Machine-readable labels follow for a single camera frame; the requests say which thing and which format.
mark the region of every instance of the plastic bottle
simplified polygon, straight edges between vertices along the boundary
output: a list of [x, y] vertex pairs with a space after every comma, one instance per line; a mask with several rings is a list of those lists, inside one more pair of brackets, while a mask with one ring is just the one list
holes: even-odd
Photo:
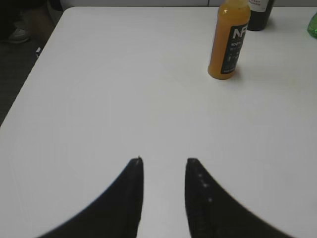
[[317, 13], [312, 17], [307, 30], [312, 37], [317, 38]]
[[208, 67], [210, 76], [228, 79], [233, 75], [249, 19], [248, 0], [225, 0], [219, 7]]
[[266, 27], [273, 5], [274, 0], [249, 0], [251, 17], [248, 30], [262, 31]]

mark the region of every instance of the black label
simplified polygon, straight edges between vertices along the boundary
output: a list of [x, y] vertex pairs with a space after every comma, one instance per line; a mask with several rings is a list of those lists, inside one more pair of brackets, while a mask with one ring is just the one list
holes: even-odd
[[236, 68], [247, 28], [248, 24], [231, 27], [227, 48], [224, 53], [221, 74], [231, 73]]

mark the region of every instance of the dark glass bottle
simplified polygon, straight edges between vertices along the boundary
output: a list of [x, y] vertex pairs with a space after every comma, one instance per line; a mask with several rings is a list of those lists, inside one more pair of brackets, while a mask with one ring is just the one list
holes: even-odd
[[261, 31], [266, 27], [274, 0], [249, 0], [251, 17], [248, 25], [250, 31]]

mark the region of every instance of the orange juice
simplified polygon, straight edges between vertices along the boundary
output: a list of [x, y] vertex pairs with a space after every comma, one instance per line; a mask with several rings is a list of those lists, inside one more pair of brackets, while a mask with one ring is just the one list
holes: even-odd
[[248, 0], [226, 0], [218, 10], [208, 73], [230, 78], [235, 70], [250, 19]]

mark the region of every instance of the sneaker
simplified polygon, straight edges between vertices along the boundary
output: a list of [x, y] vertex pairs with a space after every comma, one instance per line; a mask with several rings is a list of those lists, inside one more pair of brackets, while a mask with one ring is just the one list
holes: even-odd
[[12, 44], [21, 44], [30, 39], [30, 33], [22, 29], [15, 29], [15, 31], [3, 42]]

